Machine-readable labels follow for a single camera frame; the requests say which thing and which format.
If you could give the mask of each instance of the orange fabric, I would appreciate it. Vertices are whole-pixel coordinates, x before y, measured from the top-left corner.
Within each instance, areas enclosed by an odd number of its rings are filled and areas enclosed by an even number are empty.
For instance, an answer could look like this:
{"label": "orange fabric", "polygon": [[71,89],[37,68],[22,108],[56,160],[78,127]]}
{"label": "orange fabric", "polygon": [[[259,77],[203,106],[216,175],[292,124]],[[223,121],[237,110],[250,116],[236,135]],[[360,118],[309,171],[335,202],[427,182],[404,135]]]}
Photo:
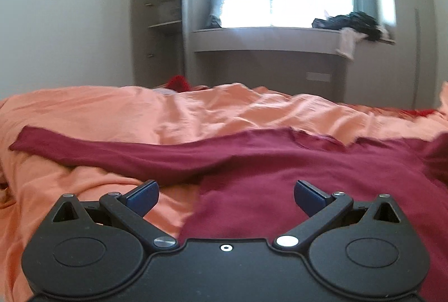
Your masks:
{"label": "orange fabric", "polygon": [[[441,110],[447,113],[447,86],[441,99]],[[10,185],[0,190],[0,292],[6,301],[15,302],[31,296],[20,268],[23,249],[62,193],[98,200],[106,192],[125,193],[140,183],[98,168],[68,169],[39,156],[9,151],[25,125],[92,141],[150,144],[286,126],[329,134],[346,144],[358,136],[429,140],[448,131],[448,121],[440,113],[399,119],[359,112],[317,96],[292,97],[239,84],[166,96],[139,87],[72,87],[10,97],[0,101],[0,183],[7,180]],[[194,185],[164,188],[146,219],[176,236],[194,211],[197,196]]]}

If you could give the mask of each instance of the red object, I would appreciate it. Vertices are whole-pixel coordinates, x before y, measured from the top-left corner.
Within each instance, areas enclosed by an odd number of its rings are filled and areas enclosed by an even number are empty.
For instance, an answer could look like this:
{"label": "red object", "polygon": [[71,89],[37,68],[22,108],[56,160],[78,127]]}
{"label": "red object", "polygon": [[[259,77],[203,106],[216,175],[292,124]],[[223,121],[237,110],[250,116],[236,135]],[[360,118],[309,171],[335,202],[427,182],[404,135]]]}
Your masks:
{"label": "red object", "polygon": [[359,201],[391,194],[431,255],[422,288],[428,302],[448,295],[448,133],[433,142],[334,138],[292,129],[252,130],[180,145],[81,141],[25,127],[11,150],[66,166],[98,166],[161,186],[200,182],[195,213],[180,234],[189,237],[275,236],[307,219],[293,188],[306,180],[327,193]]}
{"label": "red object", "polygon": [[191,91],[190,84],[183,77],[183,75],[176,75],[165,86],[167,89],[172,89],[176,92],[189,92]]}

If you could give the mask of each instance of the shelf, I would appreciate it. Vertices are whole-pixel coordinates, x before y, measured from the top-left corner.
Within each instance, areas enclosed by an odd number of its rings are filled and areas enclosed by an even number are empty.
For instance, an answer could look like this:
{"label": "shelf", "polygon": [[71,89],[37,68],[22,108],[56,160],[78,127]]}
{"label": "shelf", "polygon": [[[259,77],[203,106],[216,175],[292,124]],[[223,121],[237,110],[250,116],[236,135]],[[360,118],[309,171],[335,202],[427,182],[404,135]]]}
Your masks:
{"label": "shelf", "polygon": [[[278,50],[335,54],[340,32],[303,27],[241,27],[197,30],[192,39],[195,52]],[[394,44],[394,41],[382,42]]]}
{"label": "shelf", "polygon": [[168,23],[161,23],[148,26],[148,29],[154,29],[163,34],[177,34],[182,32],[182,21],[169,21]]}

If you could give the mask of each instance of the white cloth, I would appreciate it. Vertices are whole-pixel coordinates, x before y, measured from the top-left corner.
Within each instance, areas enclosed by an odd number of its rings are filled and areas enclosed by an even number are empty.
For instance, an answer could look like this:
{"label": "white cloth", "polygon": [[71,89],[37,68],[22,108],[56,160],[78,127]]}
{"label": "white cloth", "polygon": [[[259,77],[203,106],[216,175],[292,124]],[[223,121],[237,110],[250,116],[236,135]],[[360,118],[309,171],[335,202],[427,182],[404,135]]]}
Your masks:
{"label": "white cloth", "polygon": [[351,27],[342,28],[342,30],[340,31],[339,49],[336,49],[336,53],[353,61],[356,43],[366,37],[368,37],[367,34],[357,32]]}

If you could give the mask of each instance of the peach blanket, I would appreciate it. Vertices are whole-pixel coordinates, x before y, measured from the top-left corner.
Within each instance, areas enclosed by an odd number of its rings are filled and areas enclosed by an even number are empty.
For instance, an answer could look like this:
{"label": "peach blanket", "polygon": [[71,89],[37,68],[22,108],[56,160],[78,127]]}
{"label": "peach blanket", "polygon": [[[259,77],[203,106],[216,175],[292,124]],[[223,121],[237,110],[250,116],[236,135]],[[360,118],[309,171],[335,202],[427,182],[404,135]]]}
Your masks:
{"label": "peach blanket", "polygon": [[[448,85],[441,94],[448,110]],[[440,113],[417,119],[375,115],[307,94],[287,96],[241,84],[199,92],[162,95],[139,87],[72,87],[32,92],[0,101],[0,295],[22,302],[31,291],[20,267],[21,255],[53,203],[63,193],[98,200],[109,191],[126,193],[140,182],[99,168],[68,169],[8,146],[25,125],[45,127],[92,141],[151,144],[186,143],[246,129],[291,126],[329,134],[343,143],[360,136],[418,137],[430,140],[448,131]],[[176,236],[194,211],[194,185],[161,190],[158,205],[146,216]]]}

